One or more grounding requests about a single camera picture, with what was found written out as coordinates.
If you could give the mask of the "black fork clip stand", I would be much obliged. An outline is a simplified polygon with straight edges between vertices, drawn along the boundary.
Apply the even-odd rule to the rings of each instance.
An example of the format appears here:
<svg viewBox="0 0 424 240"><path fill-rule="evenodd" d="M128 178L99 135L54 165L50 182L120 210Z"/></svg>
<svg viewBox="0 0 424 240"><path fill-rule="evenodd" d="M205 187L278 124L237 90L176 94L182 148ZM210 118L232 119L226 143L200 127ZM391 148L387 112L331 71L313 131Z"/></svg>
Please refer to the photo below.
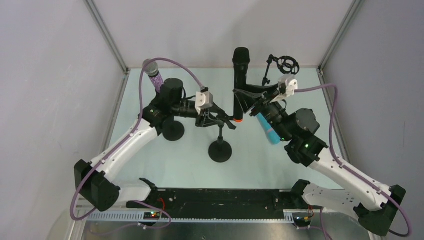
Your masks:
<svg viewBox="0 0 424 240"><path fill-rule="evenodd" d="M233 154L233 149L231 145L227 141L225 141L223 137L224 126L218 126L219 135L217 137L217 140L212 142L208 148L208 155L210 159L216 163L227 162Z"/></svg>

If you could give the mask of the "black ring clip stand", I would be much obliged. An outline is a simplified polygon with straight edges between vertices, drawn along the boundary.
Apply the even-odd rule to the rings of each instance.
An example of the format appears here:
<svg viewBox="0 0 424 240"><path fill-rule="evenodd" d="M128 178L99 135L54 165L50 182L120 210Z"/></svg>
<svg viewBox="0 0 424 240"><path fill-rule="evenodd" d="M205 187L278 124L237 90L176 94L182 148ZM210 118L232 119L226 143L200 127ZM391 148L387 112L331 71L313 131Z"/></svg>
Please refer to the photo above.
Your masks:
<svg viewBox="0 0 424 240"><path fill-rule="evenodd" d="M180 140L185 134L185 127L179 121L168 121L164 123L162 129L163 137L169 142L176 142Z"/></svg>

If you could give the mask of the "black microphone orange end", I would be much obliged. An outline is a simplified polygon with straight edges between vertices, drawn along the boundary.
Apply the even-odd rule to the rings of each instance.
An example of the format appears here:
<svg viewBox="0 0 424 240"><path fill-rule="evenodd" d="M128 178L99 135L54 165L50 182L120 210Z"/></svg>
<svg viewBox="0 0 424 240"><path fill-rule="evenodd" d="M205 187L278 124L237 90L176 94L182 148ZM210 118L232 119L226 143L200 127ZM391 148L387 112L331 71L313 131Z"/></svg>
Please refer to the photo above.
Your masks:
<svg viewBox="0 0 424 240"><path fill-rule="evenodd" d="M247 73L249 68L250 52L246 47L238 47L234 50L232 63L234 70L234 102L233 119L236 123L241 123L244 119L243 103L244 98L235 90L243 90L247 82Z"/></svg>

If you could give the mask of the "purple glitter microphone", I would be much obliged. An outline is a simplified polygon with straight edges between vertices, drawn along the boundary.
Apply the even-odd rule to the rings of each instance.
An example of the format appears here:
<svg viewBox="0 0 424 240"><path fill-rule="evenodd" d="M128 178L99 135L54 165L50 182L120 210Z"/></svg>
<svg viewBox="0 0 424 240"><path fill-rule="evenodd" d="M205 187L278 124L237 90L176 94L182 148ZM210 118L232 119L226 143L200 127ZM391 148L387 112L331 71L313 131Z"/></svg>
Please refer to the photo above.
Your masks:
<svg viewBox="0 0 424 240"><path fill-rule="evenodd" d="M155 91L159 93L161 87L164 84L163 77L159 71L159 65L156 61L146 59L143 62L144 72L148 75L151 83L153 84Z"/></svg>

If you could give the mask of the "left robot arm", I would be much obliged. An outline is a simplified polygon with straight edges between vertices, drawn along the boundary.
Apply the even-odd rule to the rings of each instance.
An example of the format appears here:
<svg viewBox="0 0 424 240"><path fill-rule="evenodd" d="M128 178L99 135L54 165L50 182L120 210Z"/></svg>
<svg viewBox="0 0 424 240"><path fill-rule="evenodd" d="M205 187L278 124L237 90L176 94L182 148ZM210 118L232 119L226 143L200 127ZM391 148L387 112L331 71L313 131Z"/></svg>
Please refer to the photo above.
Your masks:
<svg viewBox="0 0 424 240"><path fill-rule="evenodd" d="M184 95L180 79L168 78L159 87L152 102L141 108L134 124L112 146L90 161L79 160L73 167L76 194L87 200L95 210L105 212L116 203L144 201L152 187L139 180L115 183L121 169L149 142L163 136L178 141L185 133L176 117L195 120L198 128L227 126L235 130L233 117L213 102L207 88L194 95Z"/></svg>

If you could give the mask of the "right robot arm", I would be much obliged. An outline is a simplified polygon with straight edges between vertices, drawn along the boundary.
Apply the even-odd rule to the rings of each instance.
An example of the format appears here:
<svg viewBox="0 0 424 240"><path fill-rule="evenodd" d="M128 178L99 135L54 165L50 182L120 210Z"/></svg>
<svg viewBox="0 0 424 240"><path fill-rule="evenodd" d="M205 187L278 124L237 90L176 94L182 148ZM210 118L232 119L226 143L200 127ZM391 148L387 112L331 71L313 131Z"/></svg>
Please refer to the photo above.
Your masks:
<svg viewBox="0 0 424 240"><path fill-rule="evenodd" d="M294 163L325 175L343 188L343 192L337 192L298 181L296 185L306 204L345 214L368 232L387 236L397 213L405 214L401 203L406 190L373 179L337 155L332 143L316 136L320 124L313 110L301 108L288 114L281 102L298 92L297 86L286 83L280 87L252 85L233 91L243 113L262 115L281 141L286 142L284 149Z"/></svg>

